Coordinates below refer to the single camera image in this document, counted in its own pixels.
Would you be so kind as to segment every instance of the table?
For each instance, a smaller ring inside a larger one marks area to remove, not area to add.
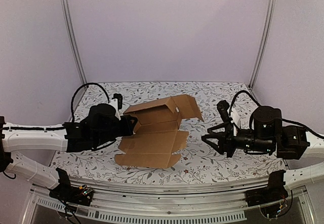
[[[189,131],[187,148],[180,150],[182,157],[177,164],[168,169],[125,167],[114,161],[120,154],[117,147],[120,139],[106,149],[80,153],[56,152],[51,167],[62,168],[70,176],[128,184],[144,185],[195,185],[231,182],[248,178],[267,176],[273,171],[285,169],[282,159],[275,155],[247,155],[237,150],[232,158],[220,155],[200,137],[207,128],[221,123],[216,105],[220,100],[231,101],[233,95],[247,87],[233,82],[118,82],[102,83],[112,97],[114,93],[123,95],[121,112],[130,105],[158,98],[188,94],[194,96],[202,112],[204,122],[198,119],[183,120],[180,129]],[[80,101],[75,120],[87,116],[91,106],[105,103],[107,99],[100,88],[90,86]],[[256,105],[245,95],[240,95],[235,108],[242,118],[242,126],[247,127],[250,114]]]

